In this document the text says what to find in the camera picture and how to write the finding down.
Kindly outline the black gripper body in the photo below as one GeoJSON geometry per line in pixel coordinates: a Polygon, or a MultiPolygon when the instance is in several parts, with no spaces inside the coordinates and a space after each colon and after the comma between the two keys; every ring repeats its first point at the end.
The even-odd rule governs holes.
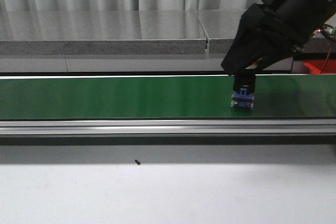
{"type": "Polygon", "coordinates": [[[325,21],[326,0],[262,0],[273,15],[277,46],[304,46],[325,21]]]}

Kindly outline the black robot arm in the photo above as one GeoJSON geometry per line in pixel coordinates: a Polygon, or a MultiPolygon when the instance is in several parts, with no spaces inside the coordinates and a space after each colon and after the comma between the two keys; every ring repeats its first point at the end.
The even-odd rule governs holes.
{"type": "Polygon", "coordinates": [[[262,70],[299,54],[335,14],[335,0],[262,0],[241,16],[235,39],[222,61],[233,75],[256,64],[262,70]]]}

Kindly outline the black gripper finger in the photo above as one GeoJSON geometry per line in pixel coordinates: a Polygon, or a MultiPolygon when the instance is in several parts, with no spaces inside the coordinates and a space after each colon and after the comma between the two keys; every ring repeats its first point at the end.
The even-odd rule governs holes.
{"type": "Polygon", "coordinates": [[[272,21],[273,15],[265,4],[252,4],[242,14],[235,39],[221,63],[228,75],[242,72],[254,62],[258,70],[276,63],[272,21]]]}
{"type": "Polygon", "coordinates": [[[301,54],[304,51],[303,46],[284,45],[271,47],[257,54],[257,58],[249,66],[249,72],[260,73],[263,69],[284,59],[301,54]]]}

